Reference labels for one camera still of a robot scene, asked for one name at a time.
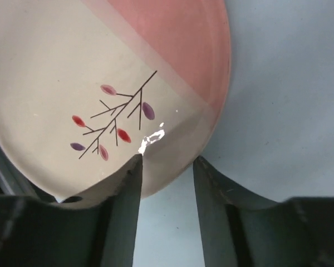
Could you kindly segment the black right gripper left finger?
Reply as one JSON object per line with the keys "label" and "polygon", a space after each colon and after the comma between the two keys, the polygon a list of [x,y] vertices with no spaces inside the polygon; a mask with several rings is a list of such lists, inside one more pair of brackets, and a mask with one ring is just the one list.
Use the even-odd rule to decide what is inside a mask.
{"label": "black right gripper left finger", "polygon": [[0,266],[132,266],[143,157],[61,203],[0,195]]}

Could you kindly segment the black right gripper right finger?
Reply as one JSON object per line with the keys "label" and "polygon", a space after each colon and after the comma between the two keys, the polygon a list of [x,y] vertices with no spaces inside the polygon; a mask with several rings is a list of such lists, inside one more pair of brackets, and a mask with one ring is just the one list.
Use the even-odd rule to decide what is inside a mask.
{"label": "black right gripper right finger", "polygon": [[206,266],[334,266],[334,197],[262,197],[193,163]]}

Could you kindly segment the pink beige leaf plate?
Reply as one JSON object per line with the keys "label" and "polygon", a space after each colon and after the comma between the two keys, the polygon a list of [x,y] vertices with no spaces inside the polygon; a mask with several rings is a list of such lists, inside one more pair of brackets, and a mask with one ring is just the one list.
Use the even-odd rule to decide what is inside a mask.
{"label": "pink beige leaf plate", "polygon": [[205,148],[230,60],[223,1],[0,1],[0,148],[60,199],[142,154],[148,197]]}

